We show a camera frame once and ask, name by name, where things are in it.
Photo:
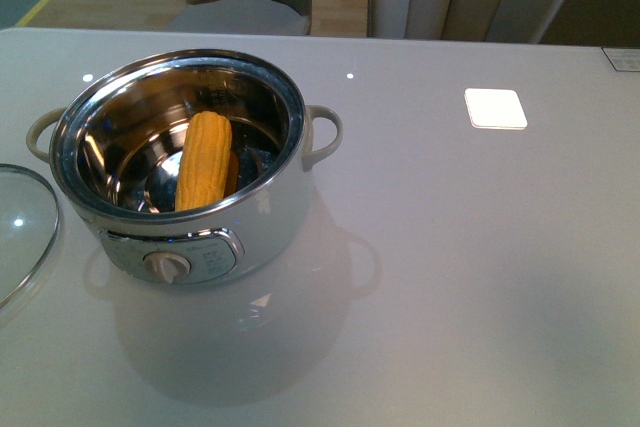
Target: glass lid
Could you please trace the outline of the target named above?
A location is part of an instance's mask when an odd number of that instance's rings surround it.
[[[44,177],[0,164],[0,309],[30,290],[58,232],[58,201]]]

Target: table surface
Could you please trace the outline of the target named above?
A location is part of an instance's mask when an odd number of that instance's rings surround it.
[[[203,47],[341,116],[300,232],[236,282],[156,286],[56,187],[40,288],[0,318],[0,425],[637,425],[640,74],[597,48],[9,29],[0,162],[53,184],[36,118]],[[527,128],[472,127],[470,87],[516,91]]]

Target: stainless steel inner pot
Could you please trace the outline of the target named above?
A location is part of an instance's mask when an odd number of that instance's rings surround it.
[[[52,149],[67,153],[59,170],[73,195],[119,216],[172,213],[189,119],[204,110],[232,125],[237,175],[227,182],[233,192],[225,204],[283,166],[301,141],[300,94],[272,66],[238,53],[210,54],[175,53],[139,70],[133,64],[131,73],[98,84],[71,106],[61,120],[75,135],[61,133]]]

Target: electric cooking pot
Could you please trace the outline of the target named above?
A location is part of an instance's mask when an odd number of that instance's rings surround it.
[[[186,129],[204,110],[231,121],[234,189],[220,202],[175,212]],[[313,150],[320,117],[334,124],[335,137]],[[37,141],[51,124],[44,152]],[[111,261],[134,277],[176,284],[229,280],[284,249],[308,209],[312,166],[341,140],[338,115],[305,106],[274,65],[204,49],[122,67],[27,134],[29,150],[50,164]]]

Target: pot handle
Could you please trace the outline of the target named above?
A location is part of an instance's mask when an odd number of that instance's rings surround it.
[[[302,154],[302,168],[305,171],[311,170],[311,167],[315,164],[333,154],[340,146],[343,136],[342,120],[333,110],[320,105],[307,105],[306,108],[312,122],[317,118],[331,121],[336,127],[336,136],[329,145],[318,150],[313,150],[313,135],[309,136],[309,142],[307,143],[305,152]]]
[[[49,153],[38,149],[38,139],[47,127],[60,120],[64,111],[65,109],[56,109],[51,112],[47,112],[36,120],[29,129],[29,132],[27,132],[27,148],[29,149],[29,152],[43,162],[49,163]]]

